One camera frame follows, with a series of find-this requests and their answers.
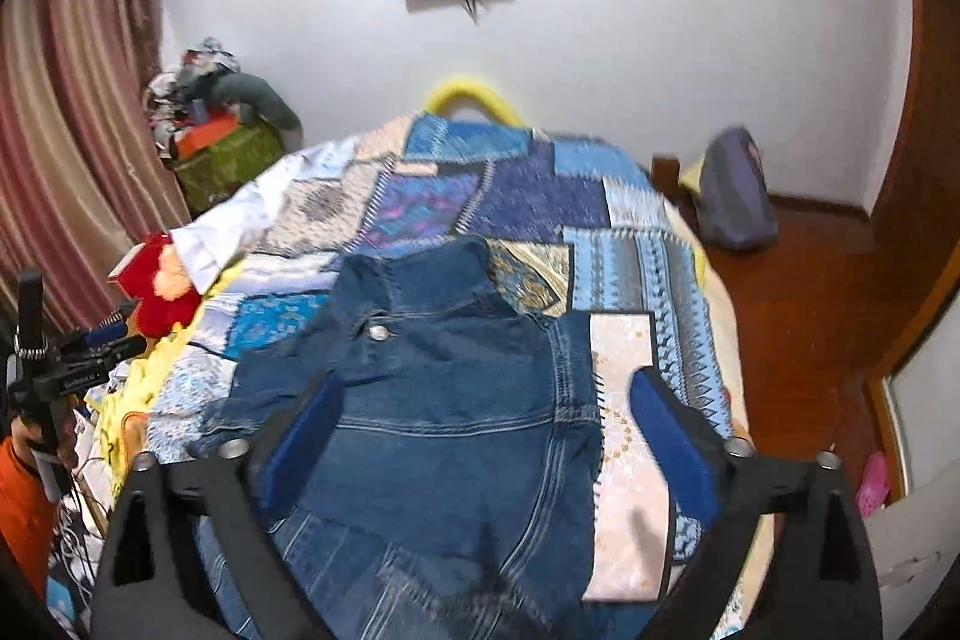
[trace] grey backpack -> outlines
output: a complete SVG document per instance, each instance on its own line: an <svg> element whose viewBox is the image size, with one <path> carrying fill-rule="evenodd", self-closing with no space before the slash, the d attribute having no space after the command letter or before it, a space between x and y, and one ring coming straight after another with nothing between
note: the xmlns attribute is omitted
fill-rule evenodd
<svg viewBox="0 0 960 640"><path fill-rule="evenodd" d="M760 150L742 125L728 128L710 143L694 203L704 242L749 250L776 240L776 215Z"/></svg>

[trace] silver screw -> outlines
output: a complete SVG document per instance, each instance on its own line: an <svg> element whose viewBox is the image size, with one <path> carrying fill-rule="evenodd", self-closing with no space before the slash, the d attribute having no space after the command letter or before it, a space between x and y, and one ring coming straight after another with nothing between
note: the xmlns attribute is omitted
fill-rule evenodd
<svg viewBox="0 0 960 640"><path fill-rule="evenodd" d="M157 457L150 451L143 451L133 457L133 470L136 472L146 472L152 466L158 463Z"/></svg>
<svg viewBox="0 0 960 640"><path fill-rule="evenodd" d="M727 437L723 442L723 449L731 456L737 456L738 458L750 458L757 453L754 444L743 437Z"/></svg>
<svg viewBox="0 0 960 640"><path fill-rule="evenodd" d="M223 458L240 458L248 451L250 451L250 444L243 438L228 440L217 449L217 453Z"/></svg>
<svg viewBox="0 0 960 640"><path fill-rule="evenodd" d="M370 327L370 338L375 342L383 342L390 338L390 329L379 323Z"/></svg>
<svg viewBox="0 0 960 640"><path fill-rule="evenodd" d="M843 461L840 461L840 456L837 456L836 453L830 453L829 451L817 453L816 461L819 466L822 466L824 469L840 469L843 465Z"/></svg>

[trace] green bag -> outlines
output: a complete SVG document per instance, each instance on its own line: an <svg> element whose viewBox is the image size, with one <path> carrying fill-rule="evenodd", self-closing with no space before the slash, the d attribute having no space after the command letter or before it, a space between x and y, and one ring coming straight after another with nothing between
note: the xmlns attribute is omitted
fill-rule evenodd
<svg viewBox="0 0 960 640"><path fill-rule="evenodd" d="M280 139L262 121L240 125L219 142L172 167L193 215L227 201L283 157Z"/></svg>

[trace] striped curtain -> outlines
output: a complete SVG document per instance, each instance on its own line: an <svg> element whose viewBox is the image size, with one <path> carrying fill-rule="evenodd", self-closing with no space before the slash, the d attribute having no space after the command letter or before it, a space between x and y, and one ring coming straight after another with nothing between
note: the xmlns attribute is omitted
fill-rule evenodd
<svg viewBox="0 0 960 640"><path fill-rule="evenodd" d="M140 108L160 58L160 0L6 0L0 9L0 303L20 268L53 327L112 309L109 269L189 220Z"/></svg>

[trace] blue denim jeans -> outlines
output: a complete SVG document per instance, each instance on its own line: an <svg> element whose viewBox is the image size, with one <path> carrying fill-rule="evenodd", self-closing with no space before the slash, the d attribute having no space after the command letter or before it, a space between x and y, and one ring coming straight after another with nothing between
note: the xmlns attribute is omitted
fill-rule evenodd
<svg viewBox="0 0 960 640"><path fill-rule="evenodd" d="M464 238L352 255L301 333L240 357L203 448L254 434L318 371L344 414L272 539L340 640L555 632L592 574L601 458L589 315L517 314ZM200 553L256 636L208 523Z"/></svg>

